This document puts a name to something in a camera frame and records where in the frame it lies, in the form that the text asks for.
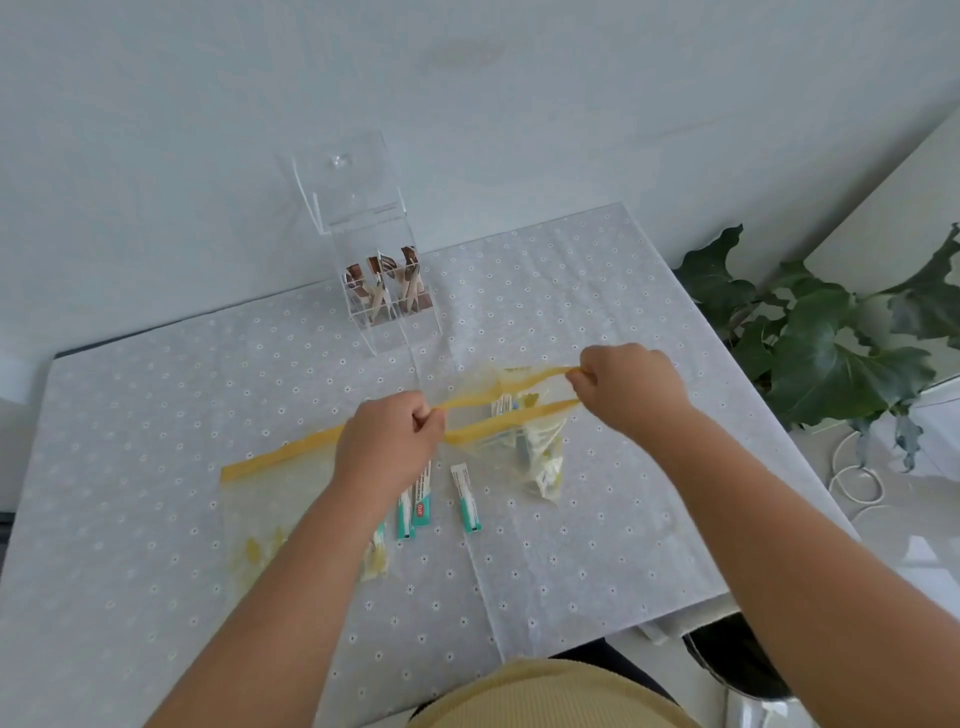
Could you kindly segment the bunch of brown sachets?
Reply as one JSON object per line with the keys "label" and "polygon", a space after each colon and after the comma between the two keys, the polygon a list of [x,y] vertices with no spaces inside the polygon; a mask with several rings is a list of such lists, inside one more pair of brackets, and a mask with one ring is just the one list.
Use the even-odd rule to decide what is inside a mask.
{"label": "bunch of brown sachets", "polygon": [[361,329],[434,309],[415,246],[400,248],[400,259],[379,252],[345,268],[341,283],[349,315]]}

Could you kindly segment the person's right hand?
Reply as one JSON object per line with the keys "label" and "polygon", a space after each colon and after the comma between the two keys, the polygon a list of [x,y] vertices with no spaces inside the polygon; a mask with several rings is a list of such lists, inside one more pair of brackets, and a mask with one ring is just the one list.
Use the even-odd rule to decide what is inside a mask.
{"label": "person's right hand", "polygon": [[565,374],[583,406],[604,425],[649,450],[693,412],[687,390],[669,358],[638,343],[593,345],[580,358],[607,358],[600,383],[586,383],[573,367]]}

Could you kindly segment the white dotted tablecloth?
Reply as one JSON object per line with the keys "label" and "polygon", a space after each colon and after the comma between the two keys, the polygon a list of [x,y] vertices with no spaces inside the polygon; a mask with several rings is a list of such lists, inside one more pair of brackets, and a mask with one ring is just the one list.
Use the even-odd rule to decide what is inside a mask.
{"label": "white dotted tablecloth", "polygon": [[[372,355],[322,284],[54,362],[0,580],[0,728],[139,728],[230,612],[221,468],[338,426],[366,398],[441,402],[472,370],[569,366],[638,341],[691,401],[853,529],[621,205],[426,254],[442,334]],[[556,502],[445,449],[431,521],[387,537],[351,603],[318,724],[414,708],[508,660],[549,656],[719,598],[669,480],[582,408]],[[468,467],[466,534],[450,466]]]}

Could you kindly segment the yellow-zip plastic bag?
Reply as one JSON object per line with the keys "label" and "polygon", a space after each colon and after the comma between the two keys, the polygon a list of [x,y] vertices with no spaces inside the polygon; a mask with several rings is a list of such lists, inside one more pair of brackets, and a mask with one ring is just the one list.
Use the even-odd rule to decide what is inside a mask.
{"label": "yellow-zip plastic bag", "polygon": [[[566,379],[570,369],[521,366],[466,371],[463,379],[451,388],[449,397],[438,405],[446,413],[443,442],[541,498],[538,489],[526,481],[522,430],[558,431],[564,446],[569,420],[581,405]],[[494,418],[490,415],[490,404],[498,394],[498,383],[518,389],[536,386],[545,395],[546,402]]]}
{"label": "yellow-zip plastic bag", "polygon": [[343,428],[339,425],[318,431],[222,467],[218,501],[228,611],[256,583],[330,483]]}

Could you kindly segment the person's left hand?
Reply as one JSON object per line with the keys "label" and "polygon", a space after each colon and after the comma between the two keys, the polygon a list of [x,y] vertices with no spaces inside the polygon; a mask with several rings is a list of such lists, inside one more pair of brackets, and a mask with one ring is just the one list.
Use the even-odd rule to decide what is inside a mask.
{"label": "person's left hand", "polygon": [[431,406],[426,424],[415,425],[410,402],[428,404],[421,391],[363,402],[337,443],[330,489],[372,523],[415,484],[446,433],[444,409]]}

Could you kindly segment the dark trousers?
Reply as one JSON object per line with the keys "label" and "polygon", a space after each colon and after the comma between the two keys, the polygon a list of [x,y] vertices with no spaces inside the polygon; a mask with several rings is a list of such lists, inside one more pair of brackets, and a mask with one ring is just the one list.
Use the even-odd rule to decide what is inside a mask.
{"label": "dark trousers", "polygon": [[673,696],[657,680],[616,650],[605,637],[559,652],[550,658],[591,665],[619,675],[664,698],[674,700]]}

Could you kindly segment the green leafy plant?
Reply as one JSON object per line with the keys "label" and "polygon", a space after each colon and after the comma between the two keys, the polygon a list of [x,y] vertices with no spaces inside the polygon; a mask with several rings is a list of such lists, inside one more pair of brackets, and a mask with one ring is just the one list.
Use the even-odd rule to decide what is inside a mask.
{"label": "green leafy plant", "polygon": [[791,430],[825,420],[846,421],[865,444],[874,422],[894,419],[894,443],[906,472],[915,468],[922,427],[911,410],[935,381],[932,354],[919,346],[882,344],[860,325],[883,299],[891,334],[918,342],[942,340],[960,353],[960,223],[939,249],[903,282],[866,296],[786,261],[765,289],[727,267],[743,226],[723,229],[689,251],[673,274],[775,418]]}

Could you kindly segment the black stool seat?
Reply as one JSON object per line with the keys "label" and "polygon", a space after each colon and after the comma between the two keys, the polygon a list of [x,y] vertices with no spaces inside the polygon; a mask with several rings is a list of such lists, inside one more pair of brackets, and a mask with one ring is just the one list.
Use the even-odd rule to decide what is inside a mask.
{"label": "black stool seat", "polygon": [[703,625],[681,640],[702,669],[741,697],[767,702],[796,698],[742,613]]}

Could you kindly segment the person's left forearm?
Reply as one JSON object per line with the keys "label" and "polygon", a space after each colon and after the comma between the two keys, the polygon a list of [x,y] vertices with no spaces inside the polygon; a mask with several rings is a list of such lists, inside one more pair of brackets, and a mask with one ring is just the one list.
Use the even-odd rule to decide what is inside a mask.
{"label": "person's left forearm", "polygon": [[311,728],[367,544],[414,480],[336,476],[144,728]]}

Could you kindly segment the flat yellow-zip plastic bag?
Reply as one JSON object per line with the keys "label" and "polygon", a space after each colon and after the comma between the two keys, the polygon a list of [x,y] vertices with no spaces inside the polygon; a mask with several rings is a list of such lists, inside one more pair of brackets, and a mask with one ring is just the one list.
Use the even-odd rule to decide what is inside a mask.
{"label": "flat yellow-zip plastic bag", "polygon": [[339,425],[318,431],[222,467],[218,501],[228,611],[256,583],[330,483],[343,428]]}

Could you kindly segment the clear acrylic box with lid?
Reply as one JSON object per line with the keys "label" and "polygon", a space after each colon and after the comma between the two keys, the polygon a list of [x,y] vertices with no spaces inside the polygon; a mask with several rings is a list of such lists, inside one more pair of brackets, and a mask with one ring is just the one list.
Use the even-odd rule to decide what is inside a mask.
{"label": "clear acrylic box with lid", "polygon": [[306,139],[280,158],[288,164],[284,177],[297,198],[318,246],[321,288],[330,304],[324,309],[338,319],[338,333],[351,336],[373,356],[414,356],[441,338],[438,297],[419,252],[424,280],[434,308],[361,328],[350,315],[341,277],[354,263],[366,265],[379,253],[399,260],[401,248],[417,248],[397,166],[380,130],[357,131],[335,140]]}

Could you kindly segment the pale yellow shirt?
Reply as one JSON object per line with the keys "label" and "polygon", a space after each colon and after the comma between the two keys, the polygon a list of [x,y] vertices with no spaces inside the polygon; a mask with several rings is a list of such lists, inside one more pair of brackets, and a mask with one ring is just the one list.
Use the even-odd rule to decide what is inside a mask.
{"label": "pale yellow shirt", "polygon": [[580,661],[521,659],[451,690],[406,728],[701,728],[654,690]]}

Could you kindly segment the person's right forearm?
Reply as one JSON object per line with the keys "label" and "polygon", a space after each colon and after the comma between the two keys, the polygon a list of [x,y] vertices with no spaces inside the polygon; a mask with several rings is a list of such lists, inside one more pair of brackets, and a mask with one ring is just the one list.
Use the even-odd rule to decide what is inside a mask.
{"label": "person's right forearm", "polygon": [[960,621],[693,407],[624,432],[820,728],[960,728]]}

